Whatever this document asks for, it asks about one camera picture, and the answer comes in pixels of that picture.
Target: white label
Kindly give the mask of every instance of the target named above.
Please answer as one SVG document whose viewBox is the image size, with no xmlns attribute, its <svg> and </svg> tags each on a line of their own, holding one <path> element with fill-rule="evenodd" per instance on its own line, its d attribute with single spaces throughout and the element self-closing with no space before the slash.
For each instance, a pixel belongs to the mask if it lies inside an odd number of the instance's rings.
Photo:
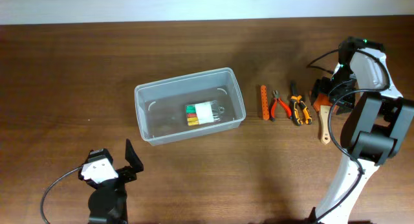
<svg viewBox="0 0 414 224">
<path fill-rule="evenodd" d="M 195 104 L 195 113 L 199 119 L 199 124 L 214 122 L 212 105 L 210 102 Z"/>
</svg>

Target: white wall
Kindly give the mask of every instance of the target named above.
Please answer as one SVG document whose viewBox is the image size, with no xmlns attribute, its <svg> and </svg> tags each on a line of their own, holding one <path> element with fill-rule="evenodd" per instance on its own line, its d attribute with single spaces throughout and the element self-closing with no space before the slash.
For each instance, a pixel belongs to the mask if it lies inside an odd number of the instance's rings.
<svg viewBox="0 0 414 224">
<path fill-rule="evenodd" d="M 414 0 L 0 0 L 0 24 L 414 14 Z"/>
</svg>

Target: yellow and black pliers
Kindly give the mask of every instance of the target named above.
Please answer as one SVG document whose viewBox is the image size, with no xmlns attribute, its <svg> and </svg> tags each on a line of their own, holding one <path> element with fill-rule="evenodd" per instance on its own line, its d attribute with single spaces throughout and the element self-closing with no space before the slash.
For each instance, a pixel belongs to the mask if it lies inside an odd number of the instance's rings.
<svg viewBox="0 0 414 224">
<path fill-rule="evenodd" d="M 290 98 L 290 109 L 292 110 L 293 122 L 297 126 L 301 126 L 303 124 L 302 120 L 299 118 L 299 112 L 298 112 L 298 105 L 299 105 L 300 109 L 302 109 L 303 114 L 305 115 L 305 123 L 312 124 L 312 117 L 311 117 L 311 114 L 309 113 L 309 109 L 304 103 L 302 96 L 298 94 L 298 90 L 296 89 L 295 82 L 290 83 L 290 89 L 292 90 L 292 97 Z"/>
</svg>

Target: wooden table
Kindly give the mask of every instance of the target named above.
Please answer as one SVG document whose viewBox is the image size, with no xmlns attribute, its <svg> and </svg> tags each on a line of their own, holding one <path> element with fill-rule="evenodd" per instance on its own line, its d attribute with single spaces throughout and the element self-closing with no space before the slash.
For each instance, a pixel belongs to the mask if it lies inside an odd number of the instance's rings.
<svg viewBox="0 0 414 224">
<path fill-rule="evenodd" d="M 325 195 L 340 152 L 320 143 L 317 120 L 298 128 L 280 107 L 276 123 L 261 120 L 257 85 L 278 89 L 286 101 L 295 79 L 307 93 L 328 74 L 305 65 L 359 36 L 385 44 L 392 79 L 413 99 L 413 28 L 413 16 L 2 26 L 1 223 L 42 223 L 44 189 L 91 149 L 107 148 L 114 167 L 125 166 L 126 138 L 145 165 L 127 184 L 131 223 L 303 219 Z M 336 61 L 319 64 L 332 69 Z M 135 86 L 221 67 L 234 70 L 243 94 L 247 118 L 239 128 L 156 147 L 141 139 Z M 334 117 L 337 136 L 346 118 Z M 413 156 L 411 128 L 351 220 L 413 222 Z M 92 192 L 75 175 L 66 178 L 46 200 L 47 217 L 86 223 Z"/>
</svg>

